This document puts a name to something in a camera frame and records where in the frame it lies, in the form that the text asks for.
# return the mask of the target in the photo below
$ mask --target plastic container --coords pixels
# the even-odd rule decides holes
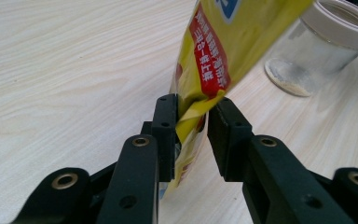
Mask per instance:
[[[318,0],[274,46],[265,63],[282,90],[311,96],[358,56],[358,6]]]

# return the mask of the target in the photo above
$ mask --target yellow snack bag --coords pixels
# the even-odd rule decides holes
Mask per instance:
[[[204,115],[311,2],[199,0],[183,38],[172,82],[171,91],[178,94],[176,132],[182,149],[169,189],[179,185],[197,158]]]

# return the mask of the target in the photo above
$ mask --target jar lid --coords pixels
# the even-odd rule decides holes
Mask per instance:
[[[358,6],[342,0],[315,0],[301,20],[327,41],[358,49]]]

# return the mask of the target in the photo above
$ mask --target wooden table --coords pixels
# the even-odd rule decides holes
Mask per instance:
[[[0,223],[51,172],[117,160],[169,90],[195,2],[0,2]],[[358,59],[310,98],[275,87],[261,61],[228,97],[312,171],[358,167]],[[252,223],[241,184],[225,183],[202,147],[159,222]]]

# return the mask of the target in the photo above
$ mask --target light wood grain surface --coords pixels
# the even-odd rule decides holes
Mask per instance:
[[[0,1],[0,223],[51,172],[117,160],[169,90],[195,2]],[[310,98],[279,90],[262,62],[228,95],[255,133],[328,177],[358,167],[358,59]],[[159,223],[252,223],[241,184],[225,183],[202,147]]]

